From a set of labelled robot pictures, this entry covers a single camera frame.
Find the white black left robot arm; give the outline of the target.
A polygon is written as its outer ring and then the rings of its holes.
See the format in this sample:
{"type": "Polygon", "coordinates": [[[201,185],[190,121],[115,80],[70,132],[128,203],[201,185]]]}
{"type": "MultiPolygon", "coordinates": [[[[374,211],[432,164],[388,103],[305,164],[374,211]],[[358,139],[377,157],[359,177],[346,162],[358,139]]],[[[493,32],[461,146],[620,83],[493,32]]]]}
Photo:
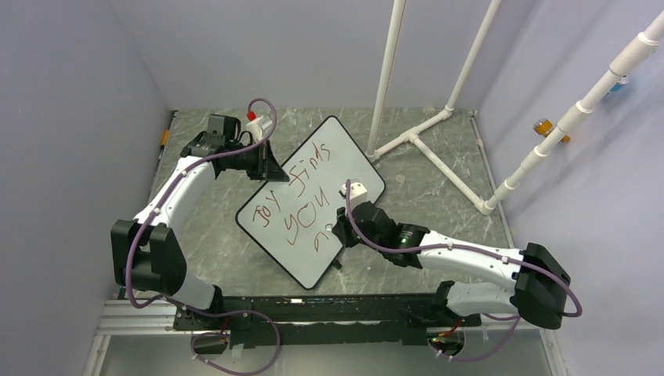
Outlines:
{"type": "Polygon", "coordinates": [[[286,182],[270,142],[270,117],[248,113],[240,119],[220,114],[208,118],[180,152],[175,170],[153,200],[133,219],[118,220],[110,231],[114,278],[127,291],[152,291],[179,306],[194,308],[194,319],[213,329],[225,318],[220,287],[189,271],[177,234],[202,193],[226,170],[244,171],[254,181],[286,182]]]}

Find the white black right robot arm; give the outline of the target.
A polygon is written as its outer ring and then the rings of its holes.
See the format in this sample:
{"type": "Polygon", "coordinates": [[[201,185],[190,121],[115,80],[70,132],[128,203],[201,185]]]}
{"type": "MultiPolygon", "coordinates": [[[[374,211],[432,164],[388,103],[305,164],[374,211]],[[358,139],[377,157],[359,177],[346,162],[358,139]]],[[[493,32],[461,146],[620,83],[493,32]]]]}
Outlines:
{"type": "Polygon", "coordinates": [[[523,249],[495,248],[448,237],[424,226],[397,223],[370,202],[351,211],[338,208],[333,234],[346,248],[363,244],[400,267],[456,269],[474,278],[468,284],[443,281],[437,287],[431,314],[450,325],[479,314],[519,316],[549,330],[561,327],[573,297],[571,277],[541,244],[523,249]]]}

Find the white framed whiteboard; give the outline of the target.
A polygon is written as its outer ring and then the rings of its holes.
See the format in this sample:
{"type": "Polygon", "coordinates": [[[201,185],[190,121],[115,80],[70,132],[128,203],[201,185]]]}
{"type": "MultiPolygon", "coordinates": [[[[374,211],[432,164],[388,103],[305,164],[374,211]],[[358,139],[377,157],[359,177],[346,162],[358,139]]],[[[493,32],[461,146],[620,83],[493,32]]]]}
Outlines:
{"type": "Polygon", "coordinates": [[[313,289],[342,244],[331,232],[340,191],[357,180],[376,202],[386,182],[348,130],[329,116],[283,163],[286,182],[264,183],[236,213],[236,223],[305,290],[313,289]]]}

